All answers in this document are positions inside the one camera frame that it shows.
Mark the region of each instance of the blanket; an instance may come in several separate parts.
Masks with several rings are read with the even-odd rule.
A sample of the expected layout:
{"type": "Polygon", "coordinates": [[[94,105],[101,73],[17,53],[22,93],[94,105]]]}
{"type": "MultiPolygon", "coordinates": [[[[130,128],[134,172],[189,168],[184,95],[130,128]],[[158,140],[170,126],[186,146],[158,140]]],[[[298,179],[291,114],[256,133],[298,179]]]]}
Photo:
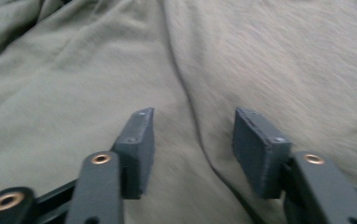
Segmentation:
{"type": "Polygon", "coordinates": [[[357,186],[357,0],[0,0],[0,190],[40,196],[154,107],[126,223],[285,223],[234,157],[237,106],[357,186]]]}

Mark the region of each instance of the black plastic part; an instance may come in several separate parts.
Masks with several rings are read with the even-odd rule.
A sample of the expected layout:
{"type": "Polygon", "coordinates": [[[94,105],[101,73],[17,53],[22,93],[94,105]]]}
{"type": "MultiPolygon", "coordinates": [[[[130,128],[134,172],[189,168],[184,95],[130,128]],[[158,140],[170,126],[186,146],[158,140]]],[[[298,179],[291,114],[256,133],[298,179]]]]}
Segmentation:
{"type": "Polygon", "coordinates": [[[116,153],[98,152],[84,160],[65,223],[123,223],[120,165],[116,153]],[[93,163],[92,160],[100,155],[110,160],[93,163]]]}
{"type": "Polygon", "coordinates": [[[133,113],[111,149],[122,165],[124,199],[140,199],[146,191],[155,153],[153,113],[153,108],[133,113]]]}
{"type": "MultiPolygon", "coordinates": [[[[0,197],[7,196],[11,193],[22,195],[21,200],[17,200],[17,204],[0,211],[1,224],[33,224],[37,216],[35,207],[35,198],[32,190],[28,188],[11,188],[0,191],[0,197]]],[[[12,201],[1,202],[0,204],[9,204],[12,201]]]]}
{"type": "Polygon", "coordinates": [[[62,224],[68,212],[76,181],[71,181],[36,199],[37,224],[62,224]]]}
{"type": "Polygon", "coordinates": [[[261,114],[237,108],[233,150],[254,192],[264,199],[280,198],[281,165],[292,143],[261,114]]]}
{"type": "Polygon", "coordinates": [[[36,224],[63,224],[69,207],[70,202],[57,205],[55,209],[39,217],[36,224]]]}
{"type": "Polygon", "coordinates": [[[312,152],[297,152],[291,168],[312,223],[357,224],[357,192],[331,161],[312,152]],[[310,162],[309,155],[323,161],[310,162]]]}

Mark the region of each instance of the gray fabric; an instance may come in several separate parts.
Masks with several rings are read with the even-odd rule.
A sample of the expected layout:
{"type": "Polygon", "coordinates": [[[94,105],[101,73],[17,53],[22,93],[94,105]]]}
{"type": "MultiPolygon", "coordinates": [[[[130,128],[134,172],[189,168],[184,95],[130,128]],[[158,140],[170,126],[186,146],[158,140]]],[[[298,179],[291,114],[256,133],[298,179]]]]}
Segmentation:
{"type": "Polygon", "coordinates": [[[357,186],[357,0],[42,3],[0,5],[7,39],[42,19],[0,41],[0,189],[41,195],[76,178],[149,106],[155,165],[147,195],[125,202],[127,223],[252,223],[239,200],[284,223],[281,201],[256,199],[233,157],[236,106],[357,186]]]}

